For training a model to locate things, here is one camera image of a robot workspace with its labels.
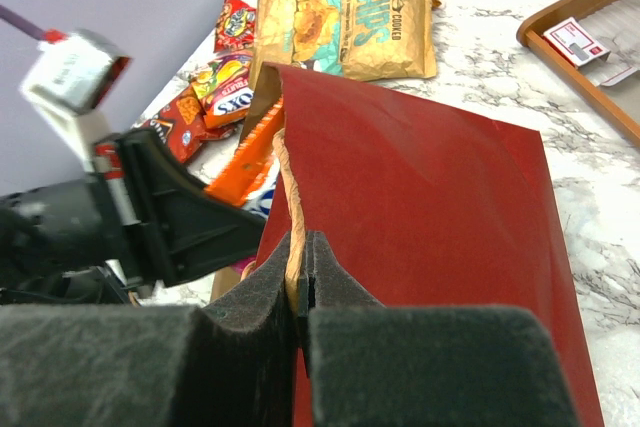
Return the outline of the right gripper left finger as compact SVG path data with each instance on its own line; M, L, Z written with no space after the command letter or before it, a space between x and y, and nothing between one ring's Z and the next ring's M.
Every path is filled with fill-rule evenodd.
M289 249L204 308L3 308L2 424L291 425Z

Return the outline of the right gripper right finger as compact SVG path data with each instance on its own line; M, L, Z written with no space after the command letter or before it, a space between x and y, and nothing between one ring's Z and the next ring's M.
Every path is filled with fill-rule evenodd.
M549 334L509 306L386 307L307 235L300 314L317 426L575 426Z

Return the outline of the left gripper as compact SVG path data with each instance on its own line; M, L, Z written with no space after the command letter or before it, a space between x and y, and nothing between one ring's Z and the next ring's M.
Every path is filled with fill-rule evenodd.
M116 260L133 286L188 283L257 253L265 221L204 192L155 131L117 137L138 222L95 174L1 198L1 287Z

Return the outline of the red doritos chip bag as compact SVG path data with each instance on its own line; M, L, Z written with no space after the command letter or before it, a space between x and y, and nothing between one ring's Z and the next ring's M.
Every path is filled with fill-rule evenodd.
M140 127L153 129L181 164L189 161L205 142L224 140L236 131L234 124L209 129L205 124L204 110L191 86L187 86Z

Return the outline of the colourful orange candy bag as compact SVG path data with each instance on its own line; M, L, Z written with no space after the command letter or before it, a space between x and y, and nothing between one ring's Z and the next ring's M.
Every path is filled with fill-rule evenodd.
M208 129L241 121L247 115L253 99L249 87L252 60L250 50L218 52L206 67L192 75L191 87Z

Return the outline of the red brown paper bag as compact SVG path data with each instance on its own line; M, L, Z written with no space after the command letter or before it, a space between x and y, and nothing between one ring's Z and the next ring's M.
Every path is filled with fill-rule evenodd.
M509 306L549 334L579 422L604 419L538 133L362 82L267 66L248 116L283 98L280 183L258 268L290 241L293 422L312 419L300 314L307 235L386 307Z

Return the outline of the red cheez-it snack bag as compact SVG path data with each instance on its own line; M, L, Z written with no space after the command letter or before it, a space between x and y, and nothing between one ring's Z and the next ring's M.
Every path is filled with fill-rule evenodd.
M236 51L252 48L255 21L255 8L242 0L224 0L215 26L214 51Z

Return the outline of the gold foil snack bag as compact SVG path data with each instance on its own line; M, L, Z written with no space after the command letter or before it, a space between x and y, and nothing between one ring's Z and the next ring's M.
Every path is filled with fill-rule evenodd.
M431 78L433 0L258 0L250 83L265 63L358 81Z

